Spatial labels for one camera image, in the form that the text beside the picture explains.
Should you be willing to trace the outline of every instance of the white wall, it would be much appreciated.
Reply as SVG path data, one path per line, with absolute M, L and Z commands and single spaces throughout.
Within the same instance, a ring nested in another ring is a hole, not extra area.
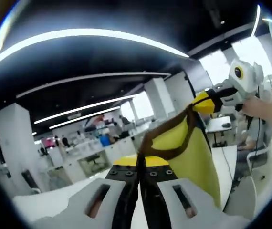
M 145 84 L 145 91 L 157 119 L 164 119 L 175 111 L 165 82 L 162 78 L 153 78 Z
M 233 48 L 223 50 L 222 52 L 223 52 L 224 56 L 226 57 L 227 63 L 229 65 L 231 65 L 231 63 L 234 59 L 238 59 L 238 56 Z
M 181 112 L 189 103 L 193 101 L 194 97 L 192 90 L 188 81 L 185 80 L 184 72 L 180 72 L 165 80 L 165 84 L 177 113 Z
M 200 61 L 184 59 L 181 62 L 181 66 L 183 67 L 185 73 L 188 75 L 188 78 L 195 92 L 200 92 L 205 88 L 212 86 L 211 79 Z
M 29 111 L 18 104 L 11 104 L 0 111 L 0 146 L 17 194 L 31 193 L 21 175 L 25 169 L 30 171 L 38 187 L 45 191 L 37 167 L 39 154 L 32 136 Z
M 259 36 L 258 40 L 260 41 L 262 47 L 264 48 L 264 50 L 269 58 L 269 61 L 271 63 L 271 66 L 272 66 L 272 38 L 271 38 L 271 34 L 268 33 L 268 34 Z

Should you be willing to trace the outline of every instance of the blue object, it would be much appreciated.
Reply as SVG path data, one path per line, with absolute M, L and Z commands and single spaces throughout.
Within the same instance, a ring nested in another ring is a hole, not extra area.
M 108 136 L 101 136 L 100 137 L 100 142 L 101 142 L 101 144 L 102 144 L 103 147 L 104 146 L 109 146 L 111 144 Z

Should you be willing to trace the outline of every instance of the white desk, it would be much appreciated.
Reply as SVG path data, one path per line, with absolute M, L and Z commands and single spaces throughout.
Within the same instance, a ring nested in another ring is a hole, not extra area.
M 230 195 L 232 180 L 235 176 L 236 163 L 237 163 L 237 146 L 227 146 L 227 147 L 218 147 L 212 148 L 212 160 L 217 171 L 220 194 L 221 194 L 221 206 L 222 210 L 224 209 L 227 199 Z
M 220 117 L 220 118 L 213 118 L 210 120 L 210 122 L 207 125 L 206 128 L 206 133 L 213 133 L 213 138 L 214 138 L 214 143 L 213 147 L 220 147 L 224 146 L 223 144 L 219 145 L 217 143 L 217 137 L 216 137 L 216 132 L 221 132 L 221 136 L 224 136 L 224 131 L 231 130 L 232 126 L 230 127 L 223 127 L 222 125 L 225 123 L 230 123 L 230 118 L 228 116 L 226 117 Z
M 232 129 L 232 126 L 223 127 L 222 125 L 224 123 L 230 123 L 230 118 L 228 116 L 211 119 L 207 125 L 206 133 L 215 133 Z

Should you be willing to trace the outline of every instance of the brown strap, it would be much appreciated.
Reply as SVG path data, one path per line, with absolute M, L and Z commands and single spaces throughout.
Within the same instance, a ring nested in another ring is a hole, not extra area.
M 169 150 L 157 150 L 152 148 L 154 138 L 180 124 L 186 116 L 188 131 L 181 146 Z M 139 149 L 139 153 L 143 154 L 144 156 L 158 156 L 163 158 L 164 160 L 171 160 L 180 155 L 181 153 L 183 153 L 185 149 L 188 147 L 189 139 L 192 135 L 195 125 L 196 125 L 195 113 L 192 110 L 192 105 L 189 105 L 184 111 L 179 113 L 174 118 L 166 121 L 157 128 L 147 132 L 143 138 L 142 144 Z

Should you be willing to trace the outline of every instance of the seated person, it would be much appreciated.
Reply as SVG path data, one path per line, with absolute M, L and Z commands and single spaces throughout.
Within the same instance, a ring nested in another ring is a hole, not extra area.
M 247 171 L 248 165 L 246 157 L 250 152 L 261 150 L 265 148 L 264 145 L 264 131 L 265 121 L 246 116 L 247 122 L 247 135 L 246 139 L 238 144 L 237 166 L 235 177 L 240 178 L 244 176 L 244 172 Z
M 119 118 L 122 120 L 123 125 L 128 125 L 131 123 L 126 117 L 123 117 L 122 115 L 120 115 Z
M 109 127 L 109 135 L 113 137 L 116 141 L 120 138 L 122 134 L 122 129 L 117 122 L 114 122 L 114 126 Z

